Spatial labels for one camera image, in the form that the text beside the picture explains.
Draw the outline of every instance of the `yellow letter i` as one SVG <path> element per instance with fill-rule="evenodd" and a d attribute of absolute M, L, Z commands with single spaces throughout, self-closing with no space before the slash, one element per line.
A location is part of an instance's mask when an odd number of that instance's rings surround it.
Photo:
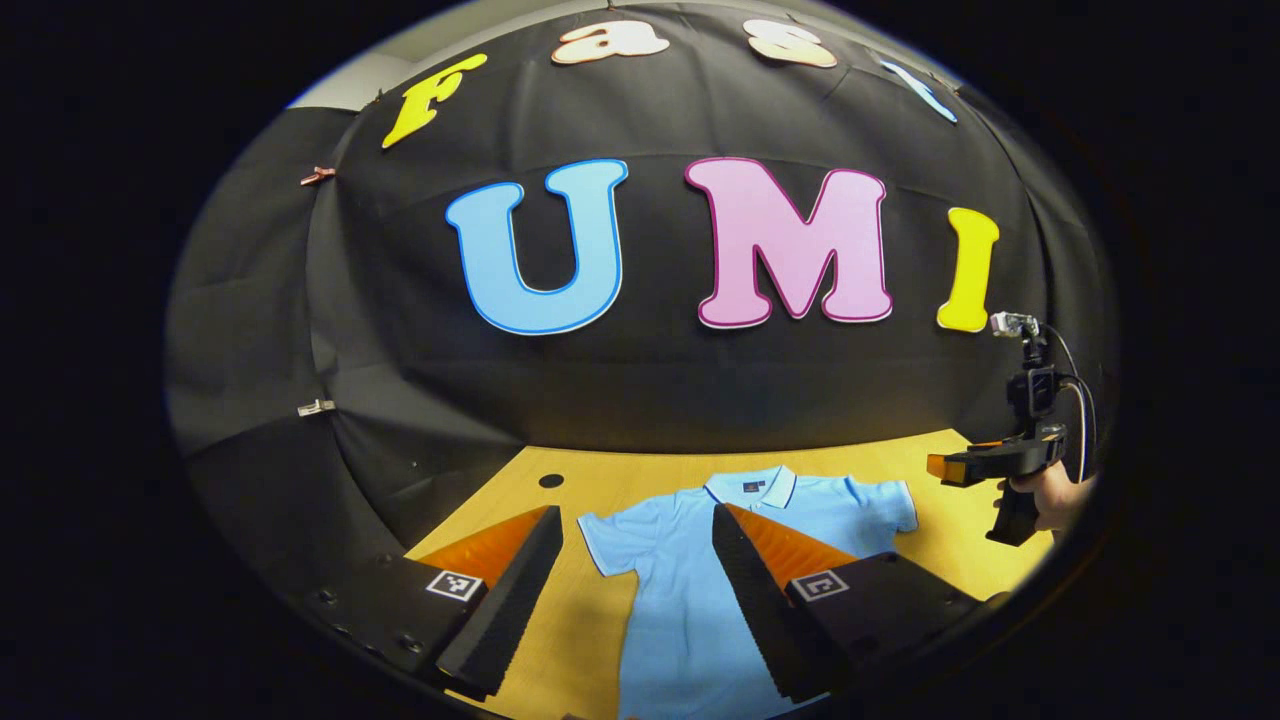
<path fill-rule="evenodd" d="M 991 246 L 1000 240 L 1000 228 L 987 215 L 965 208 L 952 208 L 947 219 L 956 229 L 960 247 L 951 299 L 938 307 L 938 324 L 952 331 L 982 332 L 987 327 L 983 304 L 991 274 Z"/>

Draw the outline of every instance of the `black fabric backdrop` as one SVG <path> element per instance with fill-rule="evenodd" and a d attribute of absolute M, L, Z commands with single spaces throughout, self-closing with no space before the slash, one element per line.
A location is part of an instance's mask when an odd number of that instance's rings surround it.
<path fill-rule="evenodd" d="M 1047 159 L 980 97 L 884 56 L 929 85 L 959 117 L 951 124 L 851 40 L 819 33 L 841 63 L 831 69 L 762 59 L 741 29 L 755 17 L 768 15 L 698 4 L 581 13 L 467 50 L 360 113 L 283 113 L 215 190 L 174 284 L 168 386 L 184 452 L 198 462 L 228 438 L 332 398 L 332 420 L 302 421 L 332 424 L 347 482 L 361 491 L 352 501 L 366 501 L 408 546 L 524 445 L 748 452 L 948 427 L 1002 437 L 1014 425 L 1004 386 L 1021 360 L 1018 343 L 934 319 L 955 270 L 952 206 L 1000 225 L 988 311 L 1053 323 L 1105 427 L 1116 372 L 1110 275 Z M 564 32 L 618 19 L 650 23 L 671 47 L 550 61 Z M 474 53 L 488 61 L 435 102 L 438 117 L 383 150 L 401 94 Z M 842 324 L 815 304 L 794 320 L 758 266 L 771 319 L 703 325 L 712 220 L 684 170 L 722 155 L 764 163 L 801 213 L 831 169 L 882 179 L 892 314 Z M 566 334 L 494 328 L 471 305 L 445 208 L 489 183 L 521 183 L 521 273 L 531 287 L 558 287 L 573 252 L 564 202 L 543 181 L 591 158 L 630 168 L 616 190 L 617 300 Z M 312 165 L 337 177 L 300 187 Z M 1078 424 L 1070 396 L 1060 400 L 1059 416 Z"/>

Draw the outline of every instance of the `camera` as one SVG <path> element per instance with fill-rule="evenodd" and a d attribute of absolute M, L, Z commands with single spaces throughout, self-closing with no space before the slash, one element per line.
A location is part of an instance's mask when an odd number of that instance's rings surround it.
<path fill-rule="evenodd" d="M 1039 322 L 1032 315 L 996 313 L 991 316 L 991 331 L 996 337 L 1019 337 L 1024 328 L 1032 337 L 1039 334 Z"/>

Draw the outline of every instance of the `metal clip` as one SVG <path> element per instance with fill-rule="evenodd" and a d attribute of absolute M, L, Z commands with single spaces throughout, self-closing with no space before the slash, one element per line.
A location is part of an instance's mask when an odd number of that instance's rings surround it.
<path fill-rule="evenodd" d="M 315 415 L 316 413 L 326 413 L 333 409 L 334 405 L 332 400 L 316 400 L 311 405 L 298 407 L 298 418 L 306 418 L 307 415 Z"/>
<path fill-rule="evenodd" d="M 333 168 L 316 168 L 314 174 L 302 178 L 298 184 L 315 184 L 323 179 L 332 178 L 337 170 Z"/>

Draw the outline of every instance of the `screw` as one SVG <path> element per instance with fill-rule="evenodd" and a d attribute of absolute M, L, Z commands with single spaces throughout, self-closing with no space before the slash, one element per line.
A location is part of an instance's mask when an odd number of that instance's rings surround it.
<path fill-rule="evenodd" d="M 401 635 L 399 637 L 399 643 L 401 643 L 401 647 L 403 647 L 404 650 L 407 650 L 410 652 L 413 652 L 413 653 L 422 652 L 422 642 L 417 641 L 417 639 L 413 639 L 412 635 Z"/>

